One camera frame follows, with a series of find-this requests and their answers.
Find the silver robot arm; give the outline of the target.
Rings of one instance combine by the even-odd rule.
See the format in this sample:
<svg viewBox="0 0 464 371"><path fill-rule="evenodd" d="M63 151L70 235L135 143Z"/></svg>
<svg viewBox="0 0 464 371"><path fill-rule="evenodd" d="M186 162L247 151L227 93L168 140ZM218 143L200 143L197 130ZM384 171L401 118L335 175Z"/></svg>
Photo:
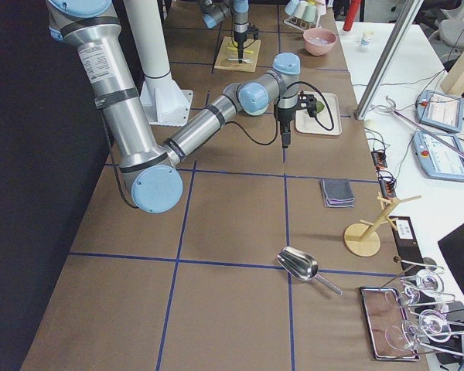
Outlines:
<svg viewBox="0 0 464 371"><path fill-rule="evenodd" d="M279 109L282 143L298 103L301 61L278 54L255 80L232 83L196 116L188 118L192 92L172 78L159 6L127 1L125 11L145 81L137 88L119 43L121 23L109 1L49 1L51 36L76 47L94 90L94 102L114 136L118 171L136 208L163 213L179 201L183 181L176 166L215 135L237 113Z"/></svg>
<svg viewBox="0 0 464 371"><path fill-rule="evenodd" d="M198 0L197 4L202 13L203 21L208 29L216 27L229 15L232 16L234 42L237 48L237 60L238 63L243 63L244 43L247 40L249 28L249 1L233 0L214 3L212 0Z"/></svg>

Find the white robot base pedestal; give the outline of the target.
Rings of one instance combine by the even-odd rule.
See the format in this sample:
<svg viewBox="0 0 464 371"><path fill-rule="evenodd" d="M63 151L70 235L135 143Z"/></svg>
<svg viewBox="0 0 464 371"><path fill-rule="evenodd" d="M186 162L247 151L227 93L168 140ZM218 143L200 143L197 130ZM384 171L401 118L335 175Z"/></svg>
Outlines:
<svg viewBox="0 0 464 371"><path fill-rule="evenodd" d="M148 121L165 126L183 126L188 121L193 99L174 81L156 1L124 2L135 41L144 83L140 101Z"/></svg>

